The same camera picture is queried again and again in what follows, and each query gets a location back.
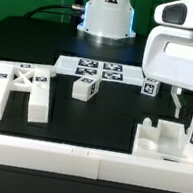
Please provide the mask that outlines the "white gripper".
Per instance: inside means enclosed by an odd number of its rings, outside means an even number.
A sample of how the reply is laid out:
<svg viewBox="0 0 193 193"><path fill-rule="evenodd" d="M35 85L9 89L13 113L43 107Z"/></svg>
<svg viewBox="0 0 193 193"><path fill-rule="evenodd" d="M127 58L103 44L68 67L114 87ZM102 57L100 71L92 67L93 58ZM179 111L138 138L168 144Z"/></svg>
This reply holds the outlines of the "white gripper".
<svg viewBox="0 0 193 193"><path fill-rule="evenodd" d="M166 26L153 29L144 49L142 70L149 79L173 85L174 117L179 118L181 88L193 90L193 31Z"/></svg>

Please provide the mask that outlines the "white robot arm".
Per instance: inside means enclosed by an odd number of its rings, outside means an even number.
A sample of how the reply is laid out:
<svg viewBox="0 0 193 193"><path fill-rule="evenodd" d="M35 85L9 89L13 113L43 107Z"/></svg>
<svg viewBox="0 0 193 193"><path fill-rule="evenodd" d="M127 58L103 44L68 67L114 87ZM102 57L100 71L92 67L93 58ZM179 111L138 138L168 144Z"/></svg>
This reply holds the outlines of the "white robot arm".
<svg viewBox="0 0 193 193"><path fill-rule="evenodd" d="M134 40L133 16L130 0L89 0L78 34L107 45ZM160 4L154 21L143 55L145 76L167 83L173 94L179 87L193 90L193 0Z"/></svg>

